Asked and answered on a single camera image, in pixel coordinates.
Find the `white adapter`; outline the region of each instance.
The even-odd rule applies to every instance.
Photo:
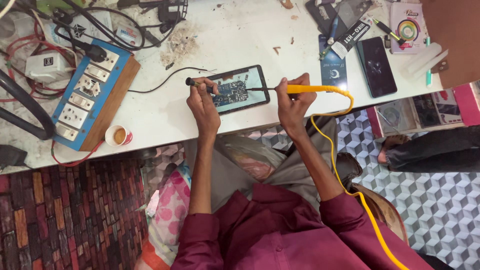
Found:
[[[69,80],[73,68],[59,52],[34,55],[27,58],[25,75],[41,83]]]

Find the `yellow soldering iron handle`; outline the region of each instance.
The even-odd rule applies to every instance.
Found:
[[[299,86],[299,85],[288,85],[287,94],[299,94],[304,92],[323,92],[323,91],[332,91],[338,92],[339,88],[336,86]]]

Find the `right hand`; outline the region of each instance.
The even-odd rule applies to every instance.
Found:
[[[295,100],[292,100],[287,94],[287,85],[309,86],[310,75],[304,73],[302,76],[291,81],[283,78],[280,84],[275,87],[278,98],[278,118],[290,138],[295,140],[307,133],[303,125],[303,118],[310,105],[317,98],[317,93],[300,93]]]
[[[187,98],[187,104],[197,121],[198,137],[215,141],[216,133],[220,127],[220,116],[213,104],[212,96],[207,93],[206,87],[212,87],[213,92],[218,94],[218,86],[205,77],[193,80],[200,83],[200,86],[190,86],[190,96]]]

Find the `gray trousers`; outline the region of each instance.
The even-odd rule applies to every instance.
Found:
[[[427,133],[388,150],[400,172],[480,172],[480,126]]]
[[[338,143],[336,121],[334,117],[319,117],[315,124],[334,142],[334,159],[336,159],[336,147]],[[330,142],[316,131],[314,127],[307,130],[310,139],[318,152],[332,168]],[[183,142],[185,155],[191,171],[195,170],[195,158],[197,154],[197,140]],[[239,190],[246,197],[251,196],[252,185],[259,183],[249,176],[237,162],[229,155],[221,137],[217,136],[212,155],[212,212],[217,211],[227,203],[231,195]],[[293,191],[312,204],[318,211],[320,198],[308,173],[300,154],[295,150],[263,184],[279,185]]]

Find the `maroon shirt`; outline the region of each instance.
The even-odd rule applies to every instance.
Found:
[[[432,269],[383,223],[388,247],[410,270]],[[236,191],[215,214],[185,218],[171,269],[397,270],[355,198],[341,194],[317,211],[298,194],[254,184],[249,201]]]

